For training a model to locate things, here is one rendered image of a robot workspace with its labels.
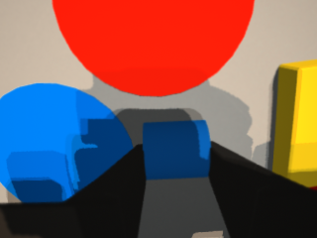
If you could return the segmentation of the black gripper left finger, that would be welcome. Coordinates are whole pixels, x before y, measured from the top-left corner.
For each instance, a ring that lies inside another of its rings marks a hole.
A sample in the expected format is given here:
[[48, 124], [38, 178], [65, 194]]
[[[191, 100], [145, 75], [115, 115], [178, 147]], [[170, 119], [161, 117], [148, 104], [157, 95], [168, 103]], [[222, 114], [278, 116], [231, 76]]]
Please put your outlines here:
[[0, 238], [138, 238], [143, 144], [63, 202], [0, 203]]

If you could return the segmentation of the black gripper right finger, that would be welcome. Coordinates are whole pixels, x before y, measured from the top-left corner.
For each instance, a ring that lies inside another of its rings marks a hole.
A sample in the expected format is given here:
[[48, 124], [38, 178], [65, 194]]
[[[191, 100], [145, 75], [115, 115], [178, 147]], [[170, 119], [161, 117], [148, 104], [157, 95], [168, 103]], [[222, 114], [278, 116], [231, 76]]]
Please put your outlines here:
[[230, 238], [317, 238], [317, 189], [210, 143], [208, 176]]

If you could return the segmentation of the blue circle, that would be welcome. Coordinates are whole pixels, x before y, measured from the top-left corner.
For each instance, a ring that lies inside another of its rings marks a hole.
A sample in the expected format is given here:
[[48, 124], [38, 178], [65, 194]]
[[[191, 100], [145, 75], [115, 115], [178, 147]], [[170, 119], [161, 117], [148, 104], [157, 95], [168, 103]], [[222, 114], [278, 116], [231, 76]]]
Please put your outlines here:
[[0, 98], [0, 182], [22, 202], [63, 202], [133, 148], [120, 119], [77, 88], [33, 83]]

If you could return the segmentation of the yellow block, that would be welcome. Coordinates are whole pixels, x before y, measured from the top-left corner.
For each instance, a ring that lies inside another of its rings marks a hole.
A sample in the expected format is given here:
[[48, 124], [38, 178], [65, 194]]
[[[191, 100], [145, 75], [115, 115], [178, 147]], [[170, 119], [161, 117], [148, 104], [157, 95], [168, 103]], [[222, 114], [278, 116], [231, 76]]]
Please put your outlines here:
[[272, 171], [317, 186], [317, 59], [278, 67]]

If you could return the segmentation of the red circle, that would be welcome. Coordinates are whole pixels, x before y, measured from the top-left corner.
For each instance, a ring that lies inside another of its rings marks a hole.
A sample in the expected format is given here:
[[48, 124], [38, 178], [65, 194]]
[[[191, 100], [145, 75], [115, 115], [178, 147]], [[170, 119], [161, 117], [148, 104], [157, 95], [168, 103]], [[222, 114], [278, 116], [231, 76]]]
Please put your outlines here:
[[209, 79], [231, 58], [255, 0], [52, 0], [77, 59], [122, 91], [166, 96]]

